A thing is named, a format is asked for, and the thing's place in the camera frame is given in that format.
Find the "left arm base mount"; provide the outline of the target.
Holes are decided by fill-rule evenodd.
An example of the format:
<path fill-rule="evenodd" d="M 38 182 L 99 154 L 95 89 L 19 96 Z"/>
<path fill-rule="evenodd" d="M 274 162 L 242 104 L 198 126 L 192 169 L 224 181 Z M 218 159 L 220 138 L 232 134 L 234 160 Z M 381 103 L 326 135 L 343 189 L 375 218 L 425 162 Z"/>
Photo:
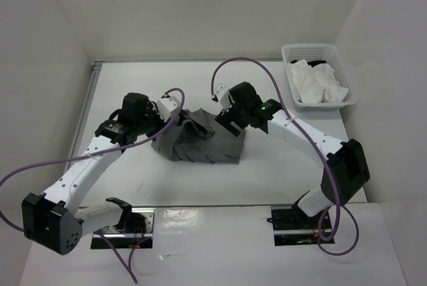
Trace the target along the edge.
<path fill-rule="evenodd" d="M 153 230 L 155 209 L 147 207 L 134 207 L 133 219 L 126 228 L 117 230 L 113 227 L 104 227 L 101 233 L 116 249 L 131 250 L 151 249 L 153 247 Z"/>

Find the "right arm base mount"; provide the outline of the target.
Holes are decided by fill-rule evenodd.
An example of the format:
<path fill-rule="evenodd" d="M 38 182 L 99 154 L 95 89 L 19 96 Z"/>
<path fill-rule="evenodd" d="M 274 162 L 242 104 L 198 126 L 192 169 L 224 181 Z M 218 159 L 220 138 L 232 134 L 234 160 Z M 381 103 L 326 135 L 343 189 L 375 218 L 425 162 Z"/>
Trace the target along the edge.
<path fill-rule="evenodd" d="M 315 245 L 319 240 L 318 221 L 320 213 L 307 219 L 298 219 L 290 206 L 272 207 L 266 219 L 271 224 L 274 245 Z"/>

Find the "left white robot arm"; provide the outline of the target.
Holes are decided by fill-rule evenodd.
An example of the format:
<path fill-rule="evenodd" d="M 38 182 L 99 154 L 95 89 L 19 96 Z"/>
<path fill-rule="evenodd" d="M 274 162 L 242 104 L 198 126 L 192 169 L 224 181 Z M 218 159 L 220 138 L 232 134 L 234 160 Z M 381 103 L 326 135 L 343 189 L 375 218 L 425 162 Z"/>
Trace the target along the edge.
<path fill-rule="evenodd" d="M 60 254 L 70 253 L 79 240 L 104 227 L 129 230 L 137 217 L 132 206 L 117 197 L 81 208 L 81 202 L 106 169 L 119 159 L 140 135 L 151 137 L 179 107 L 179 101 L 163 96 L 156 102 L 140 93 L 128 93 L 95 131 L 82 155 L 40 195 L 28 194 L 22 202 L 23 233 L 26 238 Z"/>

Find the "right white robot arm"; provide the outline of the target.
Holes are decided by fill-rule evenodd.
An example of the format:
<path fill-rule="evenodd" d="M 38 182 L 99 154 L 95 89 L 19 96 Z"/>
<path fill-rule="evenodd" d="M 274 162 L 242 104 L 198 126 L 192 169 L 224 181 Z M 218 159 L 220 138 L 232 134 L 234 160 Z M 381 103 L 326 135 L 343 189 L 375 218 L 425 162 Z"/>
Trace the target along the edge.
<path fill-rule="evenodd" d="M 246 127 L 283 139 L 317 163 L 323 171 L 319 186 L 302 195 L 293 205 L 292 220 L 309 227 L 324 209 L 345 205 L 370 179 L 362 145 L 343 141 L 302 121 L 274 99 L 262 101 L 254 87 L 243 82 L 229 88 L 219 84 L 212 99 L 222 106 L 216 121 L 234 136 Z"/>

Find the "grey pleated skirt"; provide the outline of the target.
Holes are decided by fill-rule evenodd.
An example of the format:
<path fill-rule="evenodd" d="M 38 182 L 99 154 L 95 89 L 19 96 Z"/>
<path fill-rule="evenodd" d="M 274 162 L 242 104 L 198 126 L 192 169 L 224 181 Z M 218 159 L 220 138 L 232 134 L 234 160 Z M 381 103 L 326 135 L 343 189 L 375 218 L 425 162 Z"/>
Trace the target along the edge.
<path fill-rule="evenodd" d="M 245 138 L 245 131 L 234 136 L 203 109 L 185 109 L 151 147 L 170 161 L 238 164 Z"/>

